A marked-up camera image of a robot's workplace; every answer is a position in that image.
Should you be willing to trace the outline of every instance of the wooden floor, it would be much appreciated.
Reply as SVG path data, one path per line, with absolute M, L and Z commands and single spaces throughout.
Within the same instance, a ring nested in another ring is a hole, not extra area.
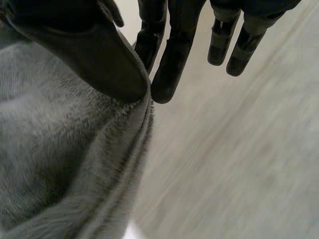
M 117 2 L 133 42 L 137 4 Z M 286 13 L 233 78 L 206 61 L 213 13 L 204 7 L 176 95 L 156 105 L 134 212 L 149 239 L 318 238 L 318 12 L 317 0 L 303 0 Z

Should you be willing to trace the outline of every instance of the floor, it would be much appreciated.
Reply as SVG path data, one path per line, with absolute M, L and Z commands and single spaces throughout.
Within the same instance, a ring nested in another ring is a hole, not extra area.
M 133 43 L 137 1 L 116 2 Z M 233 78 L 226 63 L 206 61 L 213 13 L 204 7 L 176 95 L 156 105 L 134 211 L 149 239 L 318 238 L 318 12 L 317 0 L 287 12 Z

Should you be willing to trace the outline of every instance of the gray towel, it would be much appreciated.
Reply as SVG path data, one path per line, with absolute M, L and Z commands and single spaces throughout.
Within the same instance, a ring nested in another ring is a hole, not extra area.
M 2 25 L 1 239 L 122 238 L 151 129 L 149 90 L 121 104 Z

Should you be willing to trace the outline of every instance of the robotic hand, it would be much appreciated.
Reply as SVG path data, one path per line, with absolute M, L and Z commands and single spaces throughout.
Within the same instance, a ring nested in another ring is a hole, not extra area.
M 166 0 L 138 0 L 142 29 L 135 51 L 151 72 L 162 42 L 166 22 Z M 155 74 L 151 91 L 154 101 L 169 102 L 177 88 L 194 40 L 198 18 L 206 0 L 167 0 L 171 32 Z M 244 24 L 226 71 L 239 76 L 247 66 L 267 29 L 301 0 L 210 0 L 215 15 L 208 62 L 220 66 L 232 39 L 241 10 Z
M 96 90 L 123 102 L 147 90 L 113 0 L 0 0 L 0 16 L 11 27 L 63 60 Z

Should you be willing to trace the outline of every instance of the fingertip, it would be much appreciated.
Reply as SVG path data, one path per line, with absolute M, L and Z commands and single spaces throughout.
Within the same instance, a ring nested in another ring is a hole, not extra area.
M 118 27 L 124 26 L 124 21 L 122 18 L 116 18 L 116 19 L 114 19 L 114 22 L 115 22 L 116 26 L 118 26 Z

